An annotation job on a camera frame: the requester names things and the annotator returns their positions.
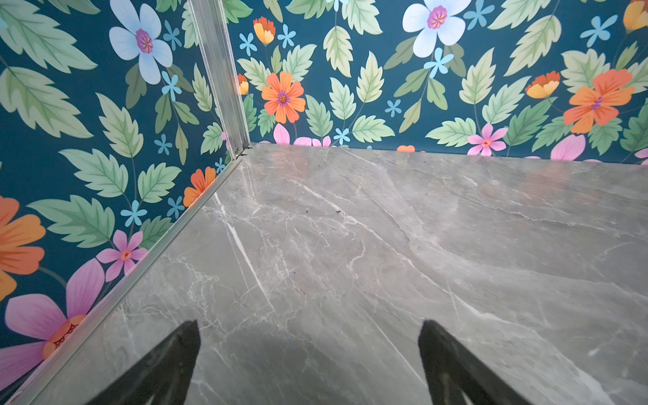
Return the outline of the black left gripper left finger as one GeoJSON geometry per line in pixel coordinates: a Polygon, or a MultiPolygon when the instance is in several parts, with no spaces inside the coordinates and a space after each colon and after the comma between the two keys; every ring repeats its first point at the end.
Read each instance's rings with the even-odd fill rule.
{"type": "Polygon", "coordinates": [[[200,347],[197,321],[183,322],[89,404],[184,404],[200,347]]]}

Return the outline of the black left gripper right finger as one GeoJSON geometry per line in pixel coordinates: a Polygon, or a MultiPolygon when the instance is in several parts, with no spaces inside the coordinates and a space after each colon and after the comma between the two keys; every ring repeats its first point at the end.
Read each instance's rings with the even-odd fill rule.
{"type": "Polygon", "coordinates": [[[418,349],[433,404],[531,404],[436,321],[423,322],[418,349]]]}

